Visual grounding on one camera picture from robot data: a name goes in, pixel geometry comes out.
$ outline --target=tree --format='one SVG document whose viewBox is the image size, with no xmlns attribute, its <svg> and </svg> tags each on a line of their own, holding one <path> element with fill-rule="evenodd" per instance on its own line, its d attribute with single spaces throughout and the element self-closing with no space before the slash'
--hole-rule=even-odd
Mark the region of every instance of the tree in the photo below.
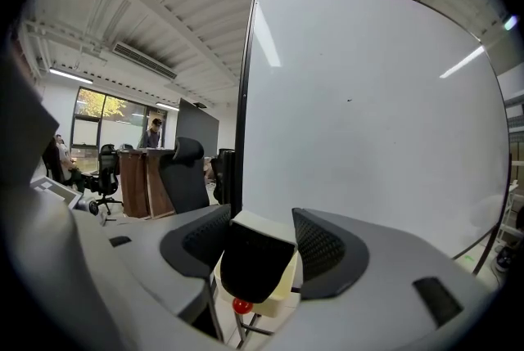
<svg viewBox="0 0 524 351">
<path fill-rule="evenodd" d="M 100 117 L 102 115 L 102 107 L 104 108 L 104 117 L 111 115 L 123 117 L 124 114 L 121 110 L 126 107 L 124 100 L 106 97 L 103 93 L 93 92 L 87 89 L 80 89 L 78 103 L 79 110 L 77 114 L 88 115 L 90 117 Z"/>
</svg>

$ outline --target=ceiling light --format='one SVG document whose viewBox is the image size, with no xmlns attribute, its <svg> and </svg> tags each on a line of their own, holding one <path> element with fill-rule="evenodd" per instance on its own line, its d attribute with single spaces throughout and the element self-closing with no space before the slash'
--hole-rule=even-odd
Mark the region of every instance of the ceiling light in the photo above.
<svg viewBox="0 0 524 351">
<path fill-rule="evenodd" d="M 262 47 L 262 51 L 264 52 L 269 65 L 271 67 L 282 67 L 273 36 L 271 35 L 271 30 L 265 20 L 260 5 L 255 14 L 255 36 L 259 40 L 260 46 Z"/>
<path fill-rule="evenodd" d="M 90 85 L 93 84 L 93 81 L 91 79 L 80 78 L 76 74 L 62 72 L 61 70 L 53 69 L 52 67 L 49 68 L 49 72 L 52 74 L 58 74 L 59 76 L 63 76 L 64 78 L 79 80 L 80 82 L 89 83 Z"/>
<path fill-rule="evenodd" d="M 472 54 L 470 54 L 468 57 L 457 63 L 455 66 L 453 66 L 451 69 L 447 70 L 444 74 L 440 75 L 440 78 L 447 78 L 450 74 L 456 72 L 457 70 L 461 69 L 465 65 L 467 65 L 470 61 L 472 61 L 474 58 L 480 56 L 484 52 L 484 46 L 480 46 L 477 50 L 475 50 Z"/>
<path fill-rule="evenodd" d="M 169 108 L 170 110 L 178 111 L 178 108 L 176 106 L 167 106 L 166 104 L 162 104 L 161 102 L 156 103 L 158 106 L 163 106 L 164 108 Z"/>
<path fill-rule="evenodd" d="M 516 23 L 517 23 L 517 17 L 515 15 L 510 16 L 509 19 L 504 24 L 504 28 L 506 29 L 506 31 L 509 31 L 511 28 L 515 26 Z"/>
</svg>

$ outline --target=desk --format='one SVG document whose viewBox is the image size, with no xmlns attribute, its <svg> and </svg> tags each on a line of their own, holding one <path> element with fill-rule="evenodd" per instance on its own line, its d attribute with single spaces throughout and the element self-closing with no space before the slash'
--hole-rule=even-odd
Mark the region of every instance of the desk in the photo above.
<svg viewBox="0 0 524 351">
<path fill-rule="evenodd" d="M 165 149 L 119 151 L 124 212 L 129 217 L 159 218 L 174 213 L 174 207 L 158 173 L 158 163 L 163 155 L 174 155 L 174 151 Z"/>
</svg>

